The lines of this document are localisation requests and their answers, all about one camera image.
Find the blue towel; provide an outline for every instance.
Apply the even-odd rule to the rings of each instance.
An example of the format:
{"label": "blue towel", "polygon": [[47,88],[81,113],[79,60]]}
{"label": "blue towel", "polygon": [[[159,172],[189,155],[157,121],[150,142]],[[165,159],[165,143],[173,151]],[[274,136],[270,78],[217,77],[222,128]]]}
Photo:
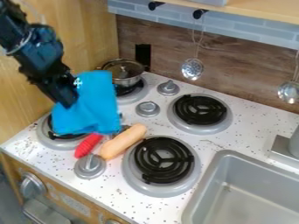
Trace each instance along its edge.
{"label": "blue towel", "polygon": [[55,133],[113,134],[121,130],[117,111],[115,87],[109,71],[93,71],[78,76],[79,98],[71,108],[57,103],[52,109],[52,126]]}

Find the backsplash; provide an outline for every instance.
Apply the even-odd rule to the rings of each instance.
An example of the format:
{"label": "backsplash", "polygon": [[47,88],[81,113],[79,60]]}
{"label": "backsplash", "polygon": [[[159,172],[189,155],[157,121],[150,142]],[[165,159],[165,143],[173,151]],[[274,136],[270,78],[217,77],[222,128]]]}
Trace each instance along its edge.
{"label": "backsplash", "polygon": [[[108,0],[110,12],[161,24],[201,30],[201,20],[195,20],[196,10],[184,6],[164,4],[154,11],[148,9],[149,0]],[[299,48],[299,25],[208,11],[205,14],[205,31],[247,39],[291,49]]]}
{"label": "backsplash", "polygon": [[[193,57],[196,48],[190,30],[132,17],[116,18],[122,58],[134,59],[136,44],[151,44],[152,73],[299,114],[298,105],[277,97],[277,88],[293,76],[295,50],[206,33],[198,55],[205,71],[200,79],[191,81],[181,73],[183,62]],[[195,37],[199,39],[200,31],[195,31]]]}

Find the white countertop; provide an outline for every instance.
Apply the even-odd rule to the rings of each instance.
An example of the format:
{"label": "white countertop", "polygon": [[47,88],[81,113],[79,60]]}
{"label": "white countertop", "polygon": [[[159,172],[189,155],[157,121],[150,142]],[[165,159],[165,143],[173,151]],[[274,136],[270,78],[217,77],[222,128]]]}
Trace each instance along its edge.
{"label": "white countertop", "polygon": [[[149,94],[139,102],[120,106],[124,123],[145,124],[149,130],[148,136],[172,136],[187,142],[200,156],[202,173],[213,155],[222,150],[238,151],[299,173],[296,169],[268,158],[275,135],[290,137],[299,123],[299,115],[175,81],[181,88],[180,95],[191,93],[213,95],[226,102],[233,112],[233,124],[227,130],[216,135],[195,136],[176,129],[167,119],[167,106],[178,95],[160,95],[156,87],[168,79],[152,73],[143,74],[143,78],[149,83]],[[137,115],[135,106],[145,101],[157,103],[161,107],[160,114],[152,118],[142,118]],[[181,214],[196,186],[173,198],[159,199],[140,194],[133,190],[122,177],[122,156],[109,161],[106,171],[96,179],[77,178],[73,173],[76,162],[73,150],[57,151],[44,147],[38,142],[35,129],[36,124],[33,124],[4,143],[2,145],[4,151],[98,205],[121,217],[127,217],[127,220],[142,224],[181,222]]]}

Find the pot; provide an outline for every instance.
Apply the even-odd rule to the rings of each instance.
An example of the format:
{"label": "pot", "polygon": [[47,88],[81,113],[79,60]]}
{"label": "pot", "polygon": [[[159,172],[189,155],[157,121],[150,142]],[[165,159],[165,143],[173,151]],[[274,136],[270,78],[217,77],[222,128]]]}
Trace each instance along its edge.
{"label": "pot", "polygon": [[144,66],[132,59],[113,59],[104,64],[101,70],[112,72],[113,83],[120,87],[134,86],[144,72]]}

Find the metal sink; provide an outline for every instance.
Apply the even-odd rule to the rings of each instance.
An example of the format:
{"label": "metal sink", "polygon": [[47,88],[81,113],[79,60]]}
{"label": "metal sink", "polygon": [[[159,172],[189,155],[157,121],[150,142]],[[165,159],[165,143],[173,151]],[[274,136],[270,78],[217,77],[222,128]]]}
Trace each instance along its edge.
{"label": "metal sink", "polygon": [[183,224],[297,224],[299,176],[235,151],[218,152]]}

